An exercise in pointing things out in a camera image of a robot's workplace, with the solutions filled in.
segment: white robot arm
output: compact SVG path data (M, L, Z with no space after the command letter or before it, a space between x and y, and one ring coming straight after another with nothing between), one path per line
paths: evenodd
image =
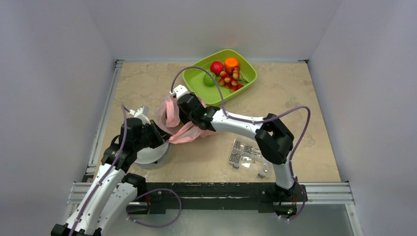
M177 86L173 96L177 98L182 117L187 117L183 122L191 121L204 130L232 132L255 140L265 159L273 164L276 188L286 191L295 187L295 177L291 173L290 160L287 158L293 148L294 136L279 119L268 123L256 123L275 115L269 114L264 118L226 113L236 118L253 121L248 123L229 118L218 107L204 107L197 96L189 93L184 86ZM120 136L116 136L105 151L102 165L86 196L64 225L55 225L51 232L52 236L105 235L105 229L121 211L125 210L126 205L147 192L145 178L126 174L127 170L137 160L137 153L140 150L145 148L152 148L157 152L162 148L166 150L165 146L170 135L159 129L152 120L149 121L143 113L127 119L126 125L128 127L126 144L117 163L111 165L124 134L123 128Z

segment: plastic container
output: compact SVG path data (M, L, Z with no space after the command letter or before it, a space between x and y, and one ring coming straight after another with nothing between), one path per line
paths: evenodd
M226 87L220 86L220 90L223 94L224 100L230 100L231 98L237 96L238 94L244 92L251 84L255 82L258 77L253 66L239 53L231 49L225 49L215 54L212 54L201 61L195 63L195 66L200 66L207 71L210 71L210 66L213 61L224 62L226 58L236 58L239 61L240 74L241 78L246 79L249 83L245 84L241 89L230 92ZM216 86L208 87L203 83L204 72L199 69L188 69L182 74L185 84L188 89L194 92L198 97L200 97L207 105L218 106L221 104L221 99L219 91Z
M244 136L235 139L228 161L232 168L245 170L258 178L269 177L273 171L272 164L262 156L256 142Z

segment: pink plastic bag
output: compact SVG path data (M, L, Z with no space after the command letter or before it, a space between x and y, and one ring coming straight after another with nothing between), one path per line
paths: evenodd
M199 98L204 107L206 104ZM177 99L171 95L165 97L162 105L156 111L158 126L172 136L169 141L172 144L189 143L197 139L198 137L206 137L213 135L215 132L210 130L201 130L195 126L192 122L188 122L183 127L179 127L179 107L177 105Z

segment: white wall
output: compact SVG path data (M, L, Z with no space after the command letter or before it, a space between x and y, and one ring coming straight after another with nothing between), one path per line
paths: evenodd
M417 1L344 0L309 68L365 235L416 235Z
M82 1L0 2L0 235L63 223L113 68Z
M233 48L251 60L308 59L342 0L87 0L118 59L197 60Z

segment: green plastic tray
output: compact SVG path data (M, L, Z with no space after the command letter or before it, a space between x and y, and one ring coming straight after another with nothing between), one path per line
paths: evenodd
M244 92L255 80L258 78L253 66L244 58L242 55L231 49L225 49L215 54L212 54L201 61L195 63L195 66L200 66L207 71L210 71L210 66L213 61L218 60L224 62L226 58L236 58L239 61L240 74L241 77L246 79L249 83L244 85L241 89L230 92L228 88L220 86L224 100L230 100L231 98L237 96L238 94ZM188 69L185 70L182 74L185 84L188 89L194 92L198 97L200 97L207 105L209 106L218 106L221 104L221 99L219 91L216 86L208 87L203 83L204 72L199 69Z

